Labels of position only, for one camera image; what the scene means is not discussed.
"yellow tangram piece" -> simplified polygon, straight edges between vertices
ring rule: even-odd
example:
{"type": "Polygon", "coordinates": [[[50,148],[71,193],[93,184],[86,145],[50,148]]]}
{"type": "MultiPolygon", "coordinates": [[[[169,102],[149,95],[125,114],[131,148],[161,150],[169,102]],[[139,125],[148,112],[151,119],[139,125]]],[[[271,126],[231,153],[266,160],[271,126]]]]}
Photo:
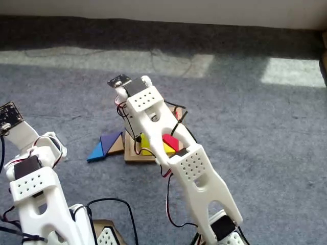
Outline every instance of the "yellow tangram piece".
{"type": "MultiPolygon", "coordinates": [[[[150,142],[146,138],[146,136],[142,133],[141,134],[141,147],[142,148],[149,148],[150,149],[150,142]]],[[[165,149],[165,152],[167,155],[173,155],[175,153],[174,149],[172,149],[169,145],[163,142],[163,148],[165,149]]],[[[151,153],[148,151],[142,151],[143,156],[151,156],[151,153]]]]}

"white wall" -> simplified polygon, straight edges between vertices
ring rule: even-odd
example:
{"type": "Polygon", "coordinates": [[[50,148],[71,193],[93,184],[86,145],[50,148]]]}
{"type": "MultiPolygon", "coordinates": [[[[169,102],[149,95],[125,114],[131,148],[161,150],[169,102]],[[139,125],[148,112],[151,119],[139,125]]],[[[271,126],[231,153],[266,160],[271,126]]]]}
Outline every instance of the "white wall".
{"type": "Polygon", "coordinates": [[[327,28],[327,0],[0,0],[0,14],[327,28]]]}

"wire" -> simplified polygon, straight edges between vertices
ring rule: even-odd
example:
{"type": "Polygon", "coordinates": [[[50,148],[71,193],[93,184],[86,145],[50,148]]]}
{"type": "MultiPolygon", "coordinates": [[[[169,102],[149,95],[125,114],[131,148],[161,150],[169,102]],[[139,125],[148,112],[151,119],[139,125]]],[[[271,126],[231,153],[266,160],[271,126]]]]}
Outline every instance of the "wire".
{"type": "Polygon", "coordinates": [[[90,208],[85,205],[82,205],[82,206],[79,206],[77,209],[75,209],[75,211],[73,212],[73,214],[72,214],[73,221],[75,221],[75,216],[76,216],[77,211],[80,210],[81,208],[86,208],[87,212],[92,215],[90,208]]]}
{"type": "Polygon", "coordinates": [[[196,240],[199,238],[199,233],[196,233],[195,236],[193,237],[191,244],[190,245],[195,245],[196,240]]]}
{"type": "Polygon", "coordinates": [[[243,233],[241,227],[239,226],[238,228],[239,228],[239,231],[240,231],[240,234],[241,234],[243,240],[246,242],[247,245],[250,245],[250,243],[249,243],[249,241],[246,239],[246,237],[245,237],[245,235],[244,235],[244,233],[243,233]]]}
{"type": "Polygon", "coordinates": [[[21,226],[20,226],[18,220],[8,220],[8,218],[7,218],[7,213],[11,212],[14,209],[15,209],[15,206],[10,207],[6,212],[4,212],[4,214],[2,216],[0,215],[0,220],[2,222],[12,224],[15,227],[19,228],[19,230],[21,230],[21,226]]]}
{"type": "Polygon", "coordinates": [[[117,105],[117,113],[118,113],[118,115],[121,116],[124,120],[125,120],[125,118],[127,119],[127,122],[128,122],[128,124],[129,124],[129,127],[131,128],[131,131],[132,131],[132,134],[133,134],[133,140],[134,140],[134,151],[135,151],[135,153],[136,153],[137,155],[140,155],[142,151],[147,151],[147,152],[149,152],[152,156],[154,156],[154,157],[156,158],[155,154],[154,154],[154,153],[153,153],[149,148],[145,148],[145,147],[143,147],[143,148],[141,148],[139,151],[137,150],[137,148],[136,148],[136,135],[135,135],[135,133],[134,133],[134,130],[133,130],[132,124],[131,124],[131,122],[130,122],[130,120],[129,120],[129,118],[128,118],[128,115],[129,115],[129,114],[126,114],[126,113],[125,113],[124,108],[126,108],[126,101],[125,101],[125,102],[121,102],[120,104],[117,105]]]}
{"type": "Polygon", "coordinates": [[[18,235],[18,236],[25,236],[27,238],[29,238],[29,241],[44,241],[44,242],[48,242],[48,240],[44,237],[40,237],[39,235],[31,235],[25,232],[21,232],[21,231],[17,231],[14,229],[10,229],[4,226],[0,226],[0,231],[4,231],[10,234],[14,234],[14,235],[18,235]]]}
{"type": "Polygon", "coordinates": [[[5,138],[3,137],[3,135],[0,136],[1,139],[1,145],[2,145],[2,156],[1,156],[1,163],[0,163],[0,174],[1,171],[4,167],[4,163],[5,163],[5,151],[6,151],[6,146],[5,146],[5,138]]]}
{"type": "MultiPolygon", "coordinates": [[[[169,104],[169,105],[172,105],[172,106],[175,106],[174,108],[174,113],[176,112],[176,108],[182,108],[182,109],[186,109],[185,106],[182,106],[182,105],[178,105],[178,104],[175,104],[175,103],[171,103],[169,101],[164,101],[165,103],[169,104]]],[[[180,120],[177,121],[177,124],[175,125],[175,127],[173,128],[172,132],[170,133],[171,136],[173,136],[175,130],[177,129],[177,126],[182,123],[182,121],[184,120],[184,118],[186,117],[186,115],[188,114],[188,111],[186,111],[183,116],[181,117],[180,120]]],[[[190,133],[190,135],[192,136],[192,138],[195,140],[195,142],[197,143],[198,141],[196,140],[196,138],[194,137],[194,135],[192,134],[192,132],[184,125],[184,127],[187,129],[187,131],[190,133]]]]}
{"type": "Polygon", "coordinates": [[[161,174],[162,177],[164,177],[164,178],[167,177],[171,172],[172,172],[172,170],[169,168],[167,170],[167,172],[163,175],[162,174],[162,166],[160,165],[160,174],[161,174]]]}
{"type": "Polygon", "coordinates": [[[129,205],[129,203],[126,202],[125,200],[119,199],[119,198],[100,198],[100,199],[96,199],[96,200],[93,200],[93,201],[89,202],[86,206],[89,208],[89,206],[91,204],[102,202],[102,201],[117,201],[117,202],[121,202],[121,203],[126,204],[126,206],[128,207],[129,214],[131,216],[132,224],[133,224],[135,244],[138,245],[138,237],[137,237],[136,225],[135,225],[135,221],[134,221],[134,217],[133,217],[133,212],[132,212],[132,209],[131,209],[131,206],[129,205]]]}
{"type": "Polygon", "coordinates": [[[186,225],[191,225],[191,226],[195,226],[195,227],[198,227],[195,223],[189,223],[189,222],[186,222],[182,225],[177,225],[175,224],[173,221],[172,221],[172,218],[170,217],[170,213],[169,213],[169,185],[170,185],[170,178],[173,176],[174,174],[170,174],[169,175],[169,178],[168,178],[168,185],[167,185],[167,198],[166,198],[166,213],[167,213],[167,217],[170,221],[170,223],[172,223],[173,226],[175,227],[178,227],[178,228],[181,228],[183,226],[186,226],[186,225]]]}
{"type": "Polygon", "coordinates": [[[186,107],[185,106],[181,106],[181,105],[178,105],[178,104],[175,104],[175,103],[171,103],[171,102],[169,102],[169,101],[164,101],[165,103],[167,103],[167,104],[169,104],[169,105],[172,105],[172,106],[176,106],[176,107],[179,107],[179,108],[183,108],[183,109],[186,109],[186,107]]]}
{"type": "Polygon", "coordinates": [[[91,212],[90,209],[87,209],[87,216],[88,216],[88,220],[89,220],[89,222],[91,224],[91,229],[92,229],[92,235],[93,235],[94,243],[95,244],[98,244],[97,235],[96,235],[96,231],[94,229],[94,224],[93,224],[93,219],[92,219],[92,212],[91,212]]]}
{"type": "Polygon", "coordinates": [[[50,140],[52,139],[52,140],[56,141],[56,142],[57,142],[57,145],[60,147],[60,149],[59,149],[59,150],[60,150],[60,154],[59,154],[59,156],[57,157],[55,163],[54,163],[53,166],[52,166],[52,168],[54,168],[54,167],[57,165],[57,163],[60,161],[61,157],[62,157],[62,154],[63,154],[63,152],[62,152],[62,146],[61,146],[60,142],[59,142],[55,137],[52,137],[52,136],[50,136],[50,135],[41,135],[41,136],[39,136],[39,137],[34,141],[33,146],[36,146],[37,141],[38,141],[39,139],[41,139],[41,138],[49,138],[50,140]]]}
{"type": "Polygon", "coordinates": [[[18,162],[23,162],[24,160],[26,160],[27,158],[20,158],[20,159],[17,159],[17,160],[14,160],[12,162],[9,162],[9,164],[12,164],[12,163],[18,163],[18,162]]]}
{"type": "Polygon", "coordinates": [[[197,245],[200,245],[200,242],[201,242],[201,235],[199,235],[199,240],[198,240],[197,245]]]}
{"type": "Polygon", "coordinates": [[[118,95],[116,95],[116,97],[114,98],[114,104],[117,106],[119,103],[118,103],[118,95]]]}

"perforated white bracket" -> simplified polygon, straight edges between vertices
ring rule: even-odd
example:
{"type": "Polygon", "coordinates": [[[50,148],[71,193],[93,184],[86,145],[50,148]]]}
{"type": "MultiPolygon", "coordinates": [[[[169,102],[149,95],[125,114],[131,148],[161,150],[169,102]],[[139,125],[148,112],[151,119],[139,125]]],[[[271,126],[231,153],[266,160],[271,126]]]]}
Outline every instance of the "perforated white bracket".
{"type": "Polygon", "coordinates": [[[233,232],[218,242],[218,245],[245,245],[240,235],[233,232]]]}
{"type": "Polygon", "coordinates": [[[55,230],[68,244],[85,244],[69,212],[58,176],[50,167],[10,182],[10,190],[23,232],[48,237],[55,230]],[[41,199],[33,197],[37,193],[41,199]],[[43,204],[46,210],[40,213],[38,207],[43,204]]]}
{"type": "Polygon", "coordinates": [[[164,98],[162,98],[161,94],[154,86],[151,86],[133,95],[128,101],[136,112],[141,112],[160,101],[164,101],[164,98]]]}
{"type": "MultiPolygon", "coordinates": [[[[138,128],[149,139],[157,163],[167,165],[169,157],[164,150],[162,135],[172,132],[177,124],[177,119],[165,104],[158,90],[155,86],[150,86],[129,97],[127,99],[127,109],[134,117],[133,128],[138,128]],[[158,121],[156,122],[150,118],[153,113],[157,116],[158,121]]],[[[182,124],[176,128],[174,137],[178,138],[185,146],[195,143],[195,140],[182,124]]]]}
{"type": "Polygon", "coordinates": [[[50,167],[43,167],[16,181],[10,182],[14,205],[18,205],[43,190],[55,188],[58,177],[50,167]]]}
{"type": "Polygon", "coordinates": [[[110,228],[103,229],[98,237],[98,245],[118,245],[118,242],[110,228]]]}
{"type": "Polygon", "coordinates": [[[188,147],[187,151],[182,157],[172,157],[168,163],[184,188],[199,233],[208,244],[216,244],[215,234],[208,219],[210,202],[217,201],[221,204],[236,225],[242,222],[242,217],[227,185],[213,169],[203,147],[194,144],[188,147]]]}
{"type": "Polygon", "coordinates": [[[128,113],[134,118],[132,127],[145,133],[151,151],[156,156],[156,162],[171,168],[184,188],[192,217],[198,225],[198,232],[203,235],[207,244],[216,245],[216,236],[208,219],[210,202],[219,202],[235,225],[242,223],[242,217],[225,182],[213,169],[203,147],[195,142],[183,124],[179,124],[173,136],[183,143],[188,153],[182,157],[167,156],[162,135],[172,132],[177,119],[154,86],[127,98],[126,104],[128,113]],[[150,115],[154,113],[158,121],[151,120],[150,115]]]}

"white bracket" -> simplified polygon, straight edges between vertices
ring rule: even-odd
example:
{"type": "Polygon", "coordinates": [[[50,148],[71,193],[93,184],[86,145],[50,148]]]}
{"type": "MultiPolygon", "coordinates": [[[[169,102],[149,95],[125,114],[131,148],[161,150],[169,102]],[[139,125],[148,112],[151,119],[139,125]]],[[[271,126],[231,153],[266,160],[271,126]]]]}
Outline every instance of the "white bracket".
{"type": "Polygon", "coordinates": [[[98,245],[118,245],[110,228],[104,228],[98,237],[98,245]]]}
{"type": "Polygon", "coordinates": [[[69,212],[58,176],[50,167],[10,182],[10,190],[24,232],[48,237],[56,231],[68,244],[85,244],[69,212]],[[41,199],[33,197],[41,191],[41,199]],[[43,204],[46,211],[40,213],[38,207],[43,204]]]}
{"type": "Polygon", "coordinates": [[[22,121],[9,130],[6,139],[16,145],[21,153],[24,153],[37,137],[39,137],[38,133],[26,121],[22,121]]]}
{"type": "MultiPolygon", "coordinates": [[[[17,140],[19,138],[19,134],[16,133],[20,131],[24,132],[24,129],[26,129],[27,132],[29,132],[30,130],[34,131],[34,129],[31,128],[31,126],[29,126],[24,121],[9,131],[11,141],[13,143],[17,143],[16,146],[18,148],[20,148],[22,144],[20,144],[19,140],[17,140]],[[20,127],[20,125],[24,126],[24,128],[20,128],[18,131],[15,131],[17,127],[20,127]]],[[[33,141],[25,146],[24,149],[26,150],[26,152],[21,151],[20,155],[17,155],[14,159],[12,159],[4,166],[9,181],[15,180],[15,172],[13,166],[19,160],[24,160],[31,156],[37,156],[41,166],[53,167],[55,162],[66,157],[67,148],[60,142],[54,132],[47,132],[41,136],[37,135],[37,137],[36,135],[34,135],[35,137],[29,138],[30,140],[31,138],[33,138],[33,141]],[[51,139],[54,139],[56,141],[61,150],[57,148],[57,146],[52,142],[51,139]]]]}
{"type": "Polygon", "coordinates": [[[212,167],[203,147],[194,144],[186,150],[188,153],[184,156],[175,155],[168,163],[184,189],[199,234],[209,244],[215,244],[217,241],[208,217],[208,206],[212,201],[221,204],[236,225],[243,220],[226,183],[212,167]]]}
{"type": "Polygon", "coordinates": [[[171,168],[182,185],[199,234],[203,235],[207,244],[217,244],[208,218],[208,205],[211,201],[219,202],[236,226],[240,225],[243,219],[228,187],[213,169],[203,147],[195,142],[183,124],[179,124],[173,136],[183,143],[188,153],[182,157],[176,155],[171,159],[167,156],[162,135],[172,132],[177,119],[154,86],[127,98],[126,105],[128,113],[134,118],[132,127],[145,133],[151,151],[156,156],[156,162],[171,168]],[[158,121],[151,120],[150,115],[154,113],[158,121]]]}

